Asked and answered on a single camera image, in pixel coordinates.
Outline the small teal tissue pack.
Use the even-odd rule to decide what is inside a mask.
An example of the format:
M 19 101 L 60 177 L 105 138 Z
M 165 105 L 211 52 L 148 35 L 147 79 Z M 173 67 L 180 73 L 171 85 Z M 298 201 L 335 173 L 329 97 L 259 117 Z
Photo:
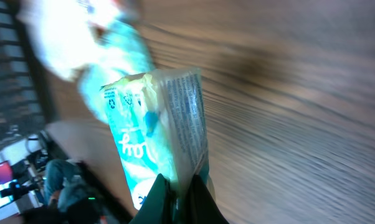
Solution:
M 201 70 L 153 70 L 101 88 L 133 206 L 139 210 L 162 175 L 177 195 L 194 175 L 209 178 Z

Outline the teal tissue pouch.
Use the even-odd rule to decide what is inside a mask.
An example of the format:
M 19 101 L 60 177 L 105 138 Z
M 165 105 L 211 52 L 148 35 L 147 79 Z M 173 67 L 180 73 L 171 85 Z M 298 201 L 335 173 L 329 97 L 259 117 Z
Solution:
M 115 21 L 98 41 L 99 56 L 83 72 L 78 92 L 94 117 L 107 124 L 100 89 L 125 76 L 154 70 L 150 52 L 139 32 L 131 25 Z

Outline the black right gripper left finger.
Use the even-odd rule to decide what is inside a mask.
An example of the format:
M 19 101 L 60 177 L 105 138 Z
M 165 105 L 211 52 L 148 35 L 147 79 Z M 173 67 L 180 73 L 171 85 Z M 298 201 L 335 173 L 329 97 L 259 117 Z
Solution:
M 159 174 L 142 207 L 129 224 L 172 224 L 175 193 L 170 183 Z

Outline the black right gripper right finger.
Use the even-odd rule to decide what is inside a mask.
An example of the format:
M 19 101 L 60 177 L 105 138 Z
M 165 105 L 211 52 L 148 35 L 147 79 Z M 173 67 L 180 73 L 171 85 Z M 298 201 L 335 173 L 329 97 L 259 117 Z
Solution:
M 193 176 L 183 200 L 180 221 L 183 224 L 229 224 L 198 175 Z

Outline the beige glossy plastic package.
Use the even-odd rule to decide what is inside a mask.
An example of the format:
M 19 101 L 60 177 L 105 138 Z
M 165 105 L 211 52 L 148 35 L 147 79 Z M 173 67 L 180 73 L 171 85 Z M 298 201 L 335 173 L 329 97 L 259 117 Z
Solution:
M 22 0 L 17 18 L 26 26 L 35 56 L 45 69 L 73 82 L 98 60 L 98 40 L 117 20 L 135 21 L 140 1 Z

